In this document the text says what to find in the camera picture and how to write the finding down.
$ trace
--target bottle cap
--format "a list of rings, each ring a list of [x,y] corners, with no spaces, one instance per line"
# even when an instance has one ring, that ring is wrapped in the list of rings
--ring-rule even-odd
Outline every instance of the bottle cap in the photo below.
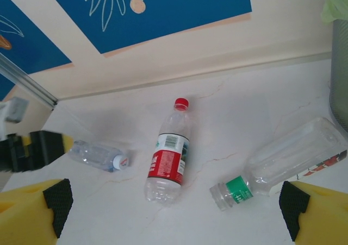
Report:
[[[115,156],[113,161],[113,166],[117,170],[124,170],[128,167],[128,165],[129,165],[129,159],[125,155],[119,154]]]
[[[179,111],[185,111],[189,108],[189,101],[186,98],[178,98],[175,100],[175,108]]]

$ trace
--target marble surface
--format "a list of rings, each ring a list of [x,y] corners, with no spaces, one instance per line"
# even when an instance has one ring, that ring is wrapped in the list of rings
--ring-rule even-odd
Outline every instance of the marble surface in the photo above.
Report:
[[[60,102],[45,129],[112,141],[130,155],[130,168],[107,173],[64,155],[13,175],[5,190],[70,179],[74,203],[58,244],[293,244],[278,195],[221,212],[209,188],[238,175],[255,149],[312,118],[330,118],[329,80],[330,61],[323,60]],[[143,186],[177,97],[189,98],[195,125],[182,194],[163,208],[145,201]],[[304,181],[348,192],[347,170],[344,160]]]

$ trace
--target water bottle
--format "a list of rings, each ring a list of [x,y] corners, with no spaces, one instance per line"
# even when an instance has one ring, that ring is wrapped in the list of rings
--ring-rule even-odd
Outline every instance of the water bottle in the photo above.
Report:
[[[341,161],[346,149],[342,134],[319,117],[255,152],[240,176],[210,192],[223,211],[254,195],[276,193],[285,180],[298,180]]]
[[[178,98],[162,124],[144,188],[149,201],[170,205],[179,196],[190,139],[188,107]]]
[[[115,172],[128,167],[128,158],[117,148],[75,141],[68,155],[78,161],[107,172]]]

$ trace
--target plastic bottle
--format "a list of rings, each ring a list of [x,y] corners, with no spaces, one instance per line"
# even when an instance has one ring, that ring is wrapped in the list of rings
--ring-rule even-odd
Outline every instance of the plastic bottle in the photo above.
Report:
[[[188,107],[178,98],[162,124],[144,188],[149,201],[170,205],[179,196],[190,139]]]
[[[254,195],[280,191],[285,180],[298,180],[344,159],[347,142],[327,119],[319,117],[254,153],[240,176],[210,192],[220,210]]]
[[[75,141],[68,152],[69,156],[78,162],[102,169],[107,172],[115,172],[128,167],[128,158],[117,148],[91,144],[85,141]]]

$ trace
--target clear plastic bottle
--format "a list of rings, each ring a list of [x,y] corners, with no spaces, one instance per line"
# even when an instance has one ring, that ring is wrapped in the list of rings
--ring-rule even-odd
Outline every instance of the clear plastic bottle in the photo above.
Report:
[[[87,143],[82,140],[74,142],[68,152],[72,160],[102,169],[115,172],[128,167],[128,158],[117,148],[99,144]]]
[[[162,124],[144,187],[149,201],[170,205],[179,196],[191,131],[188,107],[185,98],[178,98]]]
[[[255,152],[240,176],[210,192],[220,210],[254,195],[279,191],[285,180],[297,180],[346,157],[347,142],[336,127],[319,117]]]

